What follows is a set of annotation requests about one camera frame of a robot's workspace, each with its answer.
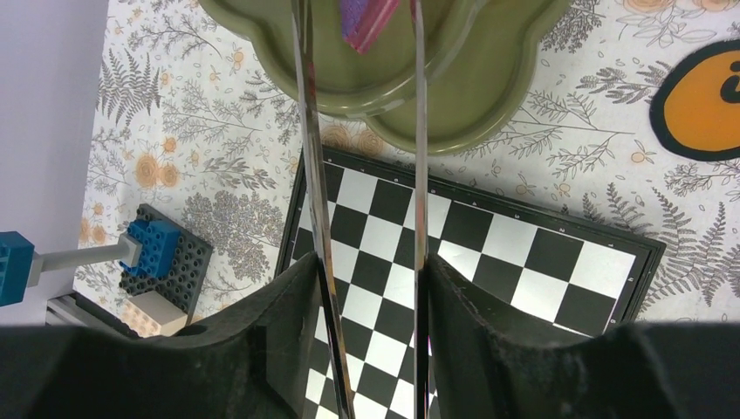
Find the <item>green three-tier dessert stand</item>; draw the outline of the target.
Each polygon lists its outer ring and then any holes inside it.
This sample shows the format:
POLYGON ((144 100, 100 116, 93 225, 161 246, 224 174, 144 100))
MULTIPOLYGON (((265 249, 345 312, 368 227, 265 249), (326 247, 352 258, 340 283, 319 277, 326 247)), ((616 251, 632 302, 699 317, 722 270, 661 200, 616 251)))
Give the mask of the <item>green three-tier dessert stand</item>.
MULTIPOLYGON (((291 3, 205 1, 218 24, 252 43, 268 78, 298 97, 291 3)), ((566 1, 426 1, 428 150, 456 153, 502 128, 529 89, 540 39, 566 1)), ((400 2, 365 53, 341 36, 339 3, 312 3, 313 63, 321 113, 361 119, 386 142, 415 149, 415 37, 400 2)))

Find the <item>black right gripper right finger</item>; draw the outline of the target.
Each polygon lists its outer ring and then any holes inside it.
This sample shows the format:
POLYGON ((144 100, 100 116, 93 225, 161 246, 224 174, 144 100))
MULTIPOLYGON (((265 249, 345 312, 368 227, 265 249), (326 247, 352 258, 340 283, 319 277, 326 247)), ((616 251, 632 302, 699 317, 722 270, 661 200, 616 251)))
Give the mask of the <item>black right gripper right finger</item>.
POLYGON ((594 338, 525 313, 428 258, 443 418, 736 418, 739 325, 628 322, 594 338))

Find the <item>purple cake slice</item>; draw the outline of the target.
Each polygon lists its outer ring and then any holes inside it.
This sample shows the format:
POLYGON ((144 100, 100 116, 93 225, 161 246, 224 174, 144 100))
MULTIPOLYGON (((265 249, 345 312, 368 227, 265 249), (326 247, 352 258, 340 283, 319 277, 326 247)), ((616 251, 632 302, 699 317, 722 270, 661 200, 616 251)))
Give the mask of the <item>purple cake slice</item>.
POLYGON ((399 3, 399 0, 340 0, 342 38, 357 53, 366 53, 386 27, 399 3))

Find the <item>metal serving tongs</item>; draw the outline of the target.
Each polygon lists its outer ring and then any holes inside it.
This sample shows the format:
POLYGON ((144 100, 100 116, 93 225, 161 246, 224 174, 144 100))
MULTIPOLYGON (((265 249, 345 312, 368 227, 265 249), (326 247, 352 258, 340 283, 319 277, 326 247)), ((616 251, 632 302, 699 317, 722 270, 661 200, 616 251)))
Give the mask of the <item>metal serving tongs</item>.
MULTIPOLYGON (((330 348, 333 381, 339 417, 353 418, 353 393, 348 378, 346 348, 340 325, 339 305, 332 269, 330 225, 323 148, 319 135, 314 66, 312 63, 312 7, 308 1, 291 4, 294 62, 301 107, 303 160, 306 191, 312 221, 315 251, 319 257, 318 273, 330 348)), ((412 4, 415 25, 415 359, 414 413, 428 417, 429 409, 429 309, 428 309, 428 100, 425 73, 425 31, 421 2, 412 4)))

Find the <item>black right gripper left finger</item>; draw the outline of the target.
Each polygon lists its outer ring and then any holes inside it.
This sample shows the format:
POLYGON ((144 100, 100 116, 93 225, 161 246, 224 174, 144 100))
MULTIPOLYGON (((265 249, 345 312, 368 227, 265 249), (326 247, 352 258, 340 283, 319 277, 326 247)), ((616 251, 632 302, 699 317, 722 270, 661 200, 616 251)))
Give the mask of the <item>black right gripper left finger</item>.
POLYGON ((78 326, 1 331, 4 418, 298 418, 317 322, 319 261, 171 337, 78 326))

